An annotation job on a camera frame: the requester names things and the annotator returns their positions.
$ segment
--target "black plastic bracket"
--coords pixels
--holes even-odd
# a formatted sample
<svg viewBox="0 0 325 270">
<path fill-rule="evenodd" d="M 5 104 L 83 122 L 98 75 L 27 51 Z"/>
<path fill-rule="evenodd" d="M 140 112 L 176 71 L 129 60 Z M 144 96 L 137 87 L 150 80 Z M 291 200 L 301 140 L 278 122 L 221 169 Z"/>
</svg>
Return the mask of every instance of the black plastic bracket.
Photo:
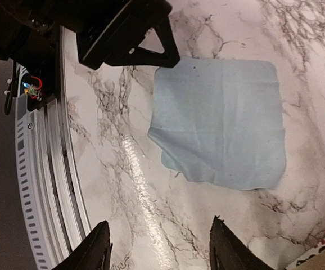
<svg viewBox="0 0 325 270">
<path fill-rule="evenodd" d="M 79 62 L 95 70 L 104 62 L 111 66 L 174 67 L 180 56 L 168 18 L 171 10 L 166 0 L 126 1 L 114 17 L 110 15 L 112 19 L 94 26 L 89 33 L 77 34 Z M 152 28 L 164 53 L 139 47 Z"/>
<path fill-rule="evenodd" d="M 210 231 L 211 270 L 273 270 L 256 257 L 223 220 L 214 218 Z"/>
<path fill-rule="evenodd" d="M 100 222 L 53 270 L 109 270 L 111 249 L 109 224 Z"/>
</svg>

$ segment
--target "wire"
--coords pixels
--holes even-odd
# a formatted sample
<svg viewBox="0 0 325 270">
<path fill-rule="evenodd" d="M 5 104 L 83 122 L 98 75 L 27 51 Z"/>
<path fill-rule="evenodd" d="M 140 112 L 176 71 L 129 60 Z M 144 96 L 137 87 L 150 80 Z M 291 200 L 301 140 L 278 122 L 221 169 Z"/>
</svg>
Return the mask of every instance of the wire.
<svg viewBox="0 0 325 270">
<path fill-rule="evenodd" d="M 39 81 L 39 87 L 36 88 L 35 90 L 40 90 L 43 87 L 43 82 L 41 81 L 41 79 L 39 79 L 38 77 L 35 77 L 35 76 L 31 76 L 31 78 Z"/>
<path fill-rule="evenodd" d="M 13 62 L 12 66 L 12 77 L 11 82 L 9 84 L 8 90 L 6 91 L 5 105 L 4 105 L 4 113 L 5 115 L 9 115 L 12 109 L 12 87 L 16 83 L 16 61 Z"/>
</svg>

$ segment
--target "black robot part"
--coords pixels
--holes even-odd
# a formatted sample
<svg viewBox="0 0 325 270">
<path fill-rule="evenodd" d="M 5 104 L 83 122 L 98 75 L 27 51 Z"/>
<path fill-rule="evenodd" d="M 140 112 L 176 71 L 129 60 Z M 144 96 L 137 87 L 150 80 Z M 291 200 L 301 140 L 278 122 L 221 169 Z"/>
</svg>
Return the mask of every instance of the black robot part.
<svg viewBox="0 0 325 270">
<path fill-rule="evenodd" d="M 33 73 L 54 59 L 53 30 L 77 34 L 79 61 L 97 69 L 102 63 L 173 67 L 179 61 L 166 0 L 0 0 L 0 59 L 12 58 Z M 154 28 L 164 53 L 139 47 Z"/>
</svg>

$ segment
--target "marble veining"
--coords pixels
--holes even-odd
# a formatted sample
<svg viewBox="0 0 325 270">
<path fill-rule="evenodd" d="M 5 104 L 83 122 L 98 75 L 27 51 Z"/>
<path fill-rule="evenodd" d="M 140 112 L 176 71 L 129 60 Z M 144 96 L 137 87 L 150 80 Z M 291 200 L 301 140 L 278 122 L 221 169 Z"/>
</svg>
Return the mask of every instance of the marble veining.
<svg viewBox="0 0 325 270">
<path fill-rule="evenodd" d="M 65 32 L 74 156 L 91 225 L 108 220 L 111 269 L 209 269 L 215 215 L 282 269 L 325 236 L 325 1 L 171 0 L 183 56 L 275 64 L 287 170 L 275 190 L 187 182 L 147 137 L 155 67 L 79 65 Z M 158 49 L 153 35 L 143 44 Z"/>
</svg>

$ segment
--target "microfiber cloth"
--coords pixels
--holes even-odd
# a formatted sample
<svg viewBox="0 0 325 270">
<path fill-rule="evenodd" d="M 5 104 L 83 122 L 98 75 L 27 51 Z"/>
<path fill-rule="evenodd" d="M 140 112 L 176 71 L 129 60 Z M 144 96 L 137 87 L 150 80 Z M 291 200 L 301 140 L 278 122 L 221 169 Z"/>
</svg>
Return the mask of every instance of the microfiber cloth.
<svg viewBox="0 0 325 270">
<path fill-rule="evenodd" d="M 274 65 L 183 58 L 159 68 L 148 136 L 162 148 L 163 165 L 188 181 L 274 188 L 286 167 Z"/>
</svg>

